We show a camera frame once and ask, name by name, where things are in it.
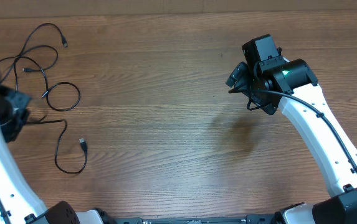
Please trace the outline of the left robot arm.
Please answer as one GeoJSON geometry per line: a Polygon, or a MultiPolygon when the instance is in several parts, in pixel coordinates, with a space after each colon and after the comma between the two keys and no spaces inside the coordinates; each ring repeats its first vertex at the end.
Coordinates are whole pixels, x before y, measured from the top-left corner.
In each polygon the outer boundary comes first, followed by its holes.
{"type": "Polygon", "coordinates": [[[76,212],[61,201],[47,208],[20,172],[7,144],[15,141],[29,116],[30,96],[1,85],[0,81],[0,223],[103,224],[97,210],[76,212]]]}

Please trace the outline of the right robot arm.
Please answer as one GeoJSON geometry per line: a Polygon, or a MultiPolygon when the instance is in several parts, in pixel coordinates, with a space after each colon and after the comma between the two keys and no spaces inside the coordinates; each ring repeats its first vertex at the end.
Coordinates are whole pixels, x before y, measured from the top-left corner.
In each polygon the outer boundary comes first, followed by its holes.
{"type": "Polygon", "coordinates": [[[357,223],[357,149],[326,102],[318,79],[302,59],[289,61],[271,35],[242,46],[245,61],[226,81],[230,93],[248,98],[247,109],[280,110],[301,135],[330,196],[298,203],[273,215],[248,215],[246,223],[357,223]]]}

